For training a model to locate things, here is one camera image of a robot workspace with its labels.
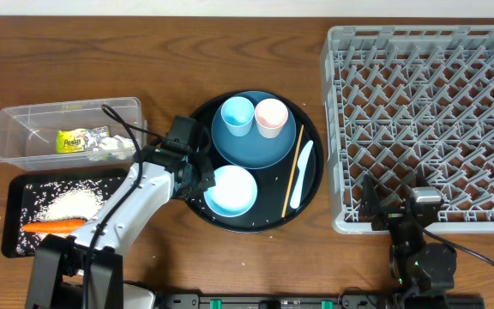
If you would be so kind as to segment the light blue bowl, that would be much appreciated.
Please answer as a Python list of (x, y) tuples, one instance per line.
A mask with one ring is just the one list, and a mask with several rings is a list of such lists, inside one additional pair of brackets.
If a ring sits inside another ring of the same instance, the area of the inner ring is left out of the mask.
[(254, 177), (235, 165), (214, 171), (215, 186), (204, 193), (208, 207), (217, 215), (233, 218), (247, 213), (255, 204), (258, 188)]

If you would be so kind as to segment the white tissue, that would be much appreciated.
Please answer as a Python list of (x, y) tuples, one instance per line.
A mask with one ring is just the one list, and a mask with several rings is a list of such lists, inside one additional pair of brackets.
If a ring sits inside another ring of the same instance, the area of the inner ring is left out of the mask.
[(90, 152), (91, 161), (108, 161), (111, 158), (125, 160), (136, 151), (130, 138), (115, 136), (86, 136), (85, 150)]

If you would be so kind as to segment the light blue cup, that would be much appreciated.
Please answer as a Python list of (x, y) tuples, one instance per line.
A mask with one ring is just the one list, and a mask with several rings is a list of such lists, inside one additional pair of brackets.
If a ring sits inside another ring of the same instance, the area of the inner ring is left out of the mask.
[(255, 107), (249, 99), (234, 96), (224, 102), (220, 116), (232, 135), (237, 137), (245, 136), (252, 126)]

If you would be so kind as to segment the yellow foil snack wrapper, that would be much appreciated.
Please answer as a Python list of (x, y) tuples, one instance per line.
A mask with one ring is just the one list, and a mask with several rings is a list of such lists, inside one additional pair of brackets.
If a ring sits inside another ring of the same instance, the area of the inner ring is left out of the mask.
[(59, 130), (56, 139), (56, 152), (69, 154), (95, 151), (101, 142), (109, 136), (110, 131), (107, 126), (94, 129)]

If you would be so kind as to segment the orange carrot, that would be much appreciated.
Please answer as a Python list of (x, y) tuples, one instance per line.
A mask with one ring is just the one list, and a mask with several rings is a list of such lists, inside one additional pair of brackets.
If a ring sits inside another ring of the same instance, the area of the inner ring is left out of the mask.
[(22, 230), (27, 233), (54, 233), (70, 234), (85, 224), (81, 219), (67, 219), (61, 221), (39, 221), (24, 225)]

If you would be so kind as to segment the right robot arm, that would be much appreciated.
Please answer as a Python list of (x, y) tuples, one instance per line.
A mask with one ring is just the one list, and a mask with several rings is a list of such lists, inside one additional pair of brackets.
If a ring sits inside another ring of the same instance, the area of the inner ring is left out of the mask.
[(380, 296), (376, 308), (446, 308), (445, 292), (454, 287), (456, 250), (444, 243), (427, 243), (425, 227), (437, 220), (440, 191), (418, 176), (400, 208), (381, 205), (369, 175), (363, 177), (361, 214), (371, 218), (371, 229), (387, 231), (391, 275), (400, 286)]

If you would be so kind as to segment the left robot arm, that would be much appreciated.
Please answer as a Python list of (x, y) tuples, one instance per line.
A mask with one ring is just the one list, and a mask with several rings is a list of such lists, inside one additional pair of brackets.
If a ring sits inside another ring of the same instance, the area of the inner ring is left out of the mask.
[(91, 219), (67, 238), (39, 244), (27, 291), (28, 308), (155, 308), (157, 295), (124, 281), (124, 258), (153, 214), (172, 199), (214, 186), (208, 155), (182, 147), (136, 152), (123, 183)]

